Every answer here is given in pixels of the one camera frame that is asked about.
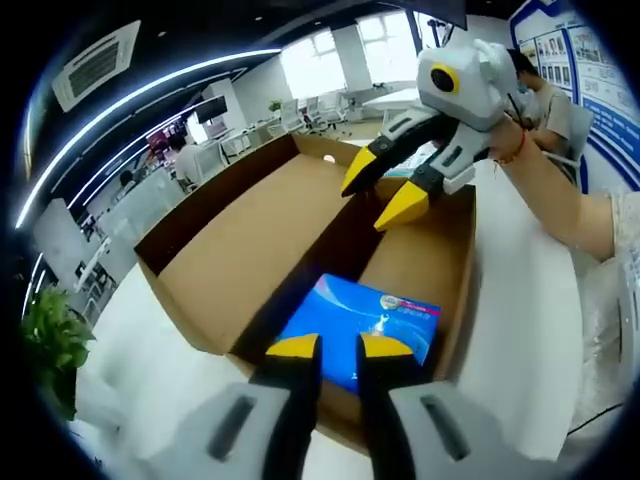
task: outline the ceiling light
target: ceiling light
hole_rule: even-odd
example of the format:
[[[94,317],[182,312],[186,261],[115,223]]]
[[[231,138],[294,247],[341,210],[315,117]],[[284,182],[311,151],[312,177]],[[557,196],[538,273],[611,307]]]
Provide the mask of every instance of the ceiling light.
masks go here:
[[[40,280],[38,280],[38,284],[36,285],[36,289],[33,291],[34,295],[37,295],[38,292],[40,291],[40,288],[42,287],[42,281],[44,280],[44,274],[45,271],[42,271],[42,274],[40,275]]]
[[[142,135],[140,135],[138,138],[136,138],[135,140],[133,140],[132,142],[129,143],[129,145],[127,145],[126,147],[124,147],[122,150],[120,150],[118,153],[116,153],[113,157],[111,157],[111,159],[105,163],[102,167],[100,167],[100,169],[93,174],[93,176],[89,179],[89,181],[87,183],[84,184],[84,186],[80,189],[80,191],[78,193],[76,193],[76,196],[73,197],[71,199],[71,201],[69,202],[69,205],[67,205],[67,210],[70,209],[71,207],[73,207],[73,205],[78,201],[78,199],[82,196],[82,194],[84,193],[84,191],[89,188],[89,185],[91,185],[93,183],[93,181],[98,178],[100,176],[100,174],[102,172],[104,172],[107,168],[109,168],[109,165],[111,165],[113,162],[115,162],[120,155],[122,155],[124,152],[126,152],[127,150],[129,150],[131,147],[133,147],[136,143],[138,143],[140,140],[143,140],[145,138],[147,138],[149,135],[153,135],[154,133],[156,133],[158,130],[161,130],[167,123],[171,123],[173,122],[175,119],[177,119],[183,112],[180,113],[176,113],[175,115],[167,118],[166,120],[160,122],[158,125],[156,125],[155,127],[153,127],[151,130],[147,130],[146,132],[144,132]]]
[[[102,187],[104,187],[104,186],[107,184],[107,182],[109,182],[109,180],[111,180],[111,179],[115,176],[115,174],[116,174],[116,173],[118,173],[120,170],[122,170],[122,167],[124,167],[127,163],[129,163],[131,160],[133,160],[134,158],[136,158],[136,157],[138,156],[138,154],[142,153],[143,151],[145,151],[145,150],[146,150],[146,149],[148,149],[148,148],[149,148],[149,145],[145,145],[145,146],[144,146],[144,147],[142,147],[140,150],[138,150],[136,153],[134,153],[134,154],[133,154],[133,155],[131,155],[129,158],[127,158],[124,162],[122,162],[122,165],[118,166],[118,168],[116,168],[113,172],[111,172],[111,173],[109,174],[109,176],[107,176],[107,178],[105,178],[105,179],[102,181],[102,183],[101,183],[100,185],[98,185],[98,188],[96,188],[96,189],[91,193],[91,195],[89,195],[89,196],[87,197],[87,199],[86,199],[84,202],[82,202],[82,206],[83,206],[83,207],[85,207],[85,206],[87,205],[87,203],[89,203],[89,202],[91,201],[91,199],[92,199],[93,197],[95,197],[95,196],[96,196],[96,194],[97,194],[100,190],[102,190]]]
[[[42,261],[43,255],[44,254],[42,253],[38,255],[36,263],[33,265],[33,270],[31,270],[31,278],[29,279],[29,285],[27,285],[27,292],[24,294],[24,303],[22,304],[22,317],[20,318],[24,318],[24,313],[27,311],[27,302],[29,301],[29,296],[31,295],[31,287],[33,287],[33,279],[36,277],[36,272],[38,271],[38,267],[40,266],[40,262]]]
[[[231,61],[231,60],[238,60],[238,59],[241,59],[241,58],[254,57],[254,56],[257,56],[257,55],[270,55],[270,54],[274,54],[274,53],[280,53],[280,49],[279,48],[270,48],[270,49],[266,49],[266,50],[255,50],[255,51],[252,51],[252,52],[236,53],[236,54],[233,54],[233,55],[227,55],[227,56],[224,56],[224,57],[218,57],[218,58],[214,58],[214,59],[211,59],[211,60],[207,60],[205,62],[196,63],[196,64],[191,65],[189,67],[185,67],[185,68],[177,70],[177,71],[175,71],[173,73],[165,75],[164,77],[160,77],[160,78],[154,80],[153,82],[150,82],[150,83],[138,88],[137,90],[134,90],[129,95],[121,98],[116,103],[114,103],[109,108],[107,108],[106,110],[103,110],[98,116],[96,116],[93,120],[88,122],[82,129],[80,129],[80,131],[78,133],[76,133],[73,137],[71,137],[71,139],[66,143],[66,145],[64,147],[62,147],[62,149],[55,155],[55,157],[53,157],[53,160],[51,160],[51,162],[49,162],[49,164],[47,165],[47,168],[45,168],[44,172],[42,172],[42,175],[40,175],[40,177],[36,181],[35,185],[31,189],[31,191],[29,192],[29,195],[27,196],[27,199],[24,202],[24,205],[22,205],[22,209],[20,210],[20,215],[18,216],[18,220],[16,221],[15,228],[20,228],[22,226],[22,224],[24,223],[25,218],[27,217],[27,214],[29,213],[29,210],[31,209],[31,205],[33,205],[33,202],[36,199],[36,196],[38,195],[38,193],[40,192],[40,189],[42,189],[42,187],[44,185],[44,182],[46,182],[47,179],[51,176],[51,174],[53,173],[53,170],[62,161],[62,159],[69,152],[69,150],[71,150],[73,148],[73,146],[76,143],[78,143],[82,139],[82,137],[84,137],[89,131],[93,130],[93,128],[96,125],[98,125],[98,123],[100,123],[102,120],[107,118],[113,112],[115,112],[120,107],[125,105],[127,102],[133,100],[134,98],[142,95],[145,92],[148,92],[149,90],[151,90],[152,88],[157,87],[158,85],[161,85],[161,84],[163,84],[165,82],[168,82],[169,80],[172,80],[174,78],[180,77],[180,76],[185,75],[187,73],[191,73],[191,72],[194,72],[196,70],[200,70],[201,68],[210,67],[211,65],[217,65],[219,63],[228,62],[228,61]]]

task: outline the yellow tip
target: yellow tip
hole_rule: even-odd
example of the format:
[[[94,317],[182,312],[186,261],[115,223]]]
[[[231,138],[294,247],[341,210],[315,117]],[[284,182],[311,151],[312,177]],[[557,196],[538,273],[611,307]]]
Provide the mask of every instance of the yellow tip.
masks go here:
[[[374,227],[378,231],[410,222],[429,210],[429,194],[409,181],[396,192]]]
[[[344,182],[342,182],[342,190],[345,189],[353,182],[353,179],[358,176],[358,174],[362,171],[364,167],[369,165],[376,159],[376,156],[371,153],[369,148],[362,147],[360,151],[357,153],[356,158],[353,159],[351,165],[349,166],[349,170],[347,170],[347,174],[344,177]]]
[[[399,357],[413,354],[409,347],[395,338],[368,335],[366,333],[361,333],[360,336],[364,342],[364,353],[367,358]]]
[[[317,333],[310,333],[302,337],[285,338],[272,345],[269,350],[267,350],[267,355],[312,358],[317,338]]]

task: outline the wrist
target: wrist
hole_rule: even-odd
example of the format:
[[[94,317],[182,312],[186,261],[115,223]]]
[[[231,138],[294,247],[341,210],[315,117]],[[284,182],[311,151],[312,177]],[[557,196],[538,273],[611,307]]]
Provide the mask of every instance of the wrist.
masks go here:
[[[524,147],[525,142],[527,141],[527,132],[524,128],[513,124],[515,127],[513,129],[513,133],[510,132],[508,136],[509,142],[506,142],[502,151],[496,156],[495,161],[500,165],[506,165],[508,163],[513,162]]]

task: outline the ceiling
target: ceiling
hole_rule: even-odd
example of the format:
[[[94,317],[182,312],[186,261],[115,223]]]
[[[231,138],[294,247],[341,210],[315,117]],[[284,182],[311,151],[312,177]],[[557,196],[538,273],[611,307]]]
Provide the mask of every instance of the ceiling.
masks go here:
[[[429,0],[391,0],[385,3],[363,0],[181,0],[169,7],[163,3],[150,7],[148,2],[137,0],[104,2],[103,7],[81,16],[68,29],[73,35],[67,37],[66,47],[58,49],[49,69],[42,74],[32,102],[32,118],[35,119],[32,125],[32,179],[42,172],[69,138],[102,110],[167,73],[221,55],[254,48],[280,47],[319,28],[338,28],[353,23],[357,17],[393,8],[390,4],[413,5],[416,10],[430,13],[429,3]],[[507,19],[521,3],[522,0],[467,0],[467,13]],[[312,12],[318,12],[321,18],[310,16]],[[50,88],[51,79],[61,66],[96,40],[135,20],[142,22],[130,68],[99,87],[70,112],[63,113]],[[247,59],[202,69],[167,82],[129,102],[68,152],[43,191],[50,195],[56,180],[87,146],[136,110],[176,89],[182,89],[138,111],[97,142],[75,162],[69,174],[56,187],[54,196],[62,196],[69,201],[114,153],[131,139],[183,109],[210,82],[188,88],[185,86],[213,75],[222,75],[216,80],[229,78],[229,75],[235,74],[224,72],[250,69],[268,58]]]

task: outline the green leaves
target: green leaves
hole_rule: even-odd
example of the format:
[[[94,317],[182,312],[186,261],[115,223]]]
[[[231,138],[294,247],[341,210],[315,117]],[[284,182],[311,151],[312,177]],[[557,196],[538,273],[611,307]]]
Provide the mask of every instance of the green leaves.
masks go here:
[[[27,360],[49,404],[65,419],[75,415],[75,371],[87,361],[90,326],[67,306],[67,295],[47,287],[22,322]]]

